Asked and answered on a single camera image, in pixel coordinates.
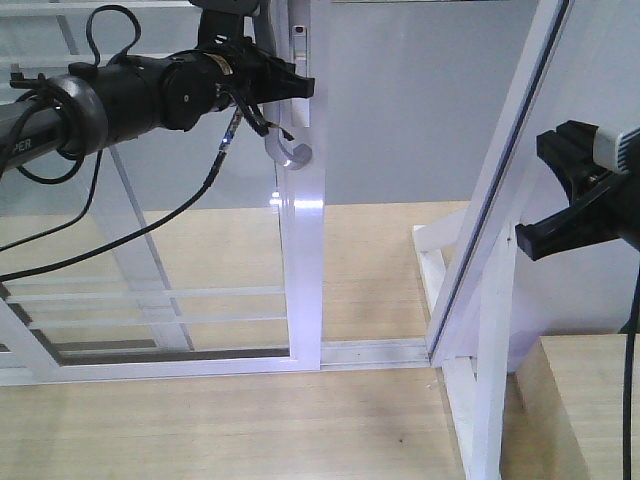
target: black cable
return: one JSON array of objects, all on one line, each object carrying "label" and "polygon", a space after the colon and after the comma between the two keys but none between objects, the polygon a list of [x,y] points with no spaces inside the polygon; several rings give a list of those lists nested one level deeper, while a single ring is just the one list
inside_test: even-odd
[{"label": "black cable", "polygon": [[638,317],[640,316],[640,270],[633,294],[633,304],[627,322],[627,342],[624,353],[624,386],[622,389],[622,478],[631,480],[631,400],[633,391],[633,356],[635,353]]},{"label": "black cable", "polygon": [[22,131],[24,130],[24,126],[27,124],[27,121],[33,116],[34,113],[44,107],[47,100],[45,98],[38,98],[32,105],[29,105],[27,109],[22,112],[22,115],[18,118],[16,123],[13,124],[11,131],[9,132],[9,136],[7,137],[7,143],[0,152],[0,179],[2,179],[2,175],[4,175],[4,170],[7,168],[9,164],[9,155],[13,153],[13,149],[15,148]]},{"label": "black cable", "polygon": [[81,157],[78,160],[74,160],[73,166],[69,169],[69,171],[64,175],[56,178],[40,177],[35,173],[30,172],[26,167],[22,165],[18,167],[18,171],[29,180],[33,180],[36,183],[40,183],[42,185],[59,185],[66,182],[67,180],[71,180],[76,176],[76,174],[80,171],[80,167],[82,167],[82,164],[84,163],[84,159],[85,157]]},{"label": "black cable", "polygon": [[87,43],[89,44],[89,48],[91,48],[91,52],[93,52],[93,58],[94,58],[93,65],[95,67],[97,67],[100,64],[100,51],[98,50],[98,47],[96,46],[96,42],[93,39],[93,18],[98,13],[105,12],[105,11],[120,12],[125,14],[133,24],[133,28],[135,30],[135,37],[133,41],[130,44],[128,44],[126,47],[124,47],[122,50],[120,50],[120,52],[117,53],[109,61],[109,63],[113,63],[117,61],[117,59],[125,57],[127,53],[129,53],[129,49],[133,47],[138,42],[138,40],[140,40],[140,36],[142,35],[142,28],[140,27],[140,22],[138,21],[136,16],[133,14],[133,12],[128,8],[125,8],[122,5],[103,5],[101,7],[96,8],[93,12],[91,12],[91,15],[89,15],[89,18],[87,19],[87,23],[85,25],[85,35],[87,37]]},{"label": "black cable", "polygon": [[51,235],[53,233],[59,232],[61,230],[71,227],[72,225],[75,225],[80,220],[82,220],[82,218],[89,211],[89,208],[91,207],[91,203],[93,203],[93,197],[96,193],[96,186],[98,184],[98,174],[100,172],[101,162],[102,162],[102,150],[98,152],[98,156],[96,157],[96,165],[93,170],[93,178],[91,179],[91,186],[89,187],[89,196],[87,197],[87,201],[85,202],[84,207],[75,218],[73,218],[72,220],[69,220],[66,223],[58,225],[57,227],[53,227],[53,228],[50,228],[49,230],[45,230],[43,232],[36,233],[35,235],[30,235],[23,239],[16,240],[15,242],[11,242],[6,245],[3,245],[0,247],[0,252],[4,252],[11,248],[17,247],[18,245],[24,245],[25,243],[33,242],[34,240],[38,240],[40,238],[46,237],[47,235]]},{"label": "black cable", "polygon": [[0,275],[0,283],[8,282],[9,280],[16,280],[18,278],[31,277],[33,275],[40,275],[43,273],[53,272],[55,270],[60,270],[61,268],[69,267],[71,265],[82,262],[84,260],[88,260],[89,258],[108,252],[109,250],[112,250],[121,245],[124,245],[125,243],[130,242],[131,240],[135,240],[138,237],[146,235],[147,233],[152,232],[156,228],[161,227],[165,223],[169,222],[173,218],[180,215],[182,212],[188,209],[191,205],[196,203],[205,194],[205,192],[209,189],[209,187],[211,187],[211,185],[213,184],[214,180],[218,176],[218,173],[220,172],[222,163],[224,162],[224,159],[227,156],[227,150],[229,148],[229,145],[231,144],[231,140],[233,140],[236,129],[238,128],[238,125],[240,124],[241,120],[242,120],[242,112],[240,111],[240,109],[236,109],[231,119],[231,122],[229,122],[229,126],[227,127],[227,131],[222,139],[222,142],[220,142],[218,155],[216,156],[216,159],[214,160],[213,165],[211,166],[211,169],[207,174],[207,177],[202,183],[202,187],[200,187],[198,191],[195,194],[193,194],[191,198],[189,198],[189,200],[184,202],[182,205],[176,208],[173,212],[169,213],[168,215],[165,215],[160,220],[150,225],[147,225],[146,227],[141,228],[136,232],[125,235],[124,237],[121,237],[117,240],[114,240],[113,242],[107,243],[106,245],[102,245],[101,247],[85,252],[81,255],[68,258],[67,260],[63,260],[61,262],[44,265],[42,267],[31,268],[28,270],[22,270],[19,272]]}]

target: white bracket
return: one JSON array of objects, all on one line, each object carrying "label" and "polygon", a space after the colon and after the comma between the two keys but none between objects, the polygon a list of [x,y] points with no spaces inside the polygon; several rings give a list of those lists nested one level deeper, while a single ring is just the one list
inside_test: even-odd
[{"label": "white bracket", "polygon": [[413,227],[413,244],[429,314],[435,308],[446,273],[442,249],[456,242],[466,213],[467,209],[463,208],[429,225]]},{"label": "white bracket", "polygon": [[477,374],[470,358],[449,359],[442,364],[467,480],[500,478],[517,249],[514,233],[513,223],[503,227],[482,275]]}]

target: glass panel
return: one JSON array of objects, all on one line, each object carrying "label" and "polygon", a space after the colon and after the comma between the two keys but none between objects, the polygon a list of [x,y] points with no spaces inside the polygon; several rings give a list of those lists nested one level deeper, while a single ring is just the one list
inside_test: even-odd
[{"label": "glass panel", "polygon": [[[194,12],[138,12],[144,34],[137,53],[192,47],[199,21]],[[9,36],[15,48],[4,54],[41,57],[29,35],[20,33],[20,22],[30,20],[14,20]],[[46,55],[88,53],[85,20],[82,15],[70,15],[64,22],[42,19],[39,26],[52,37]],[[171,35],[165,28],[168,22]],[[95,28],[96,42],[105,54],[120,50],[120,40],[131,33],[126,18],[114,13],[102,15]],[[63,73],[60,67],[35,66],[25,73],[56,75]],[[8,77],[4,69],[0,74]],[[3,90],[0,101],[13,100],[17,94],[12,93]],[[68,230],[0,253],[0,273],[90,251],[173,211],[201,187],[231,113],[206,115],[188,133],[156,130],[105,151],[89,214]],[[0,181],[0,245],[73,218],[86,199],[93,157],[78,176],[58,186],[35,184],[17,171],[5,174]],[[50,154],[28,167],[38,175],[56,177],[70,165]],[[195,350],[286,347],[277,192],[273,161],[263,140],[242,124],[219,178],[194,207],[146,238],[62,270],[7,282],[5,287],[15,297],[13,303],[36,322],[33,329],[42,331],[65,355],[99,350],[100,345],[122,350],[125,344],[133,350],[156,351],[187,351],[190,345]],[[271,287],[272,294],[251,291],[261,287]],[[180,290],[175,298],[170,295],[173,289]],[[177,323],[181,317],[183,326]]]},{"label": "glass panel", "polygon": [[194,323],[189,334],[196,350],[284,347],[289,345],[287,320]]}]

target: light wooden board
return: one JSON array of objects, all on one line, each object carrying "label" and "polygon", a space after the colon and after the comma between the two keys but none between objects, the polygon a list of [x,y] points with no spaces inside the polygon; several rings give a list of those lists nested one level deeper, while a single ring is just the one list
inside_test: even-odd
[{"label": "light wooden board", "polygon": [[325,210],[324,339],[421,337],[428,310],[413,225],[467,202],[329,205]]},{"label": "light wooden board", "polygon": [[[518,370],[527,412],[536,425],[549,480],[622,478],[623,335],[543,337]],[[636,349],[640,358],[640,349]],[[634,384],[640,366],[634,368]],[[633,423],[640,422],[634,388]],[[640,437],[634,428],[633,442]],[[633,456],[633,478],[640,457]]]},{"label": "light wooden board", "polygon": [[[329,205],[325,214],[324,340],[421,337],[428,312],[413,249],[413,225],[430,223],[463,208],[466,202]],[[148,221],[166,212],[147,212]],[[3,242],[57,225],[63,216],[4,217]],[[277,209],[190,210],[153,234],[174,288],[281,285],[282,253]],[[41,265],[104,242],[87,217],[73,228],[33,245],[3,253],[3,271]],[[52,273],[60,276],[115,276],[111,254]],[[73,286],[12,287],[15,294],[123,291],[124,281]],[[189,298],[179,300],[187,315],[284,310],[282,296]],[[64,312],[80,318],[140,316],[135,308]],[[59,312],[34,319],[60,319]],[[248,347],[283,344],[286,328],[190,326],[197,346]],[[147,328],[84,329],[50,332],[56,342],[150,338]]]},{"label": "light wooden board", "polygon": [[427,369],[7,387],[0,478],[460,480],[440,388]]}]

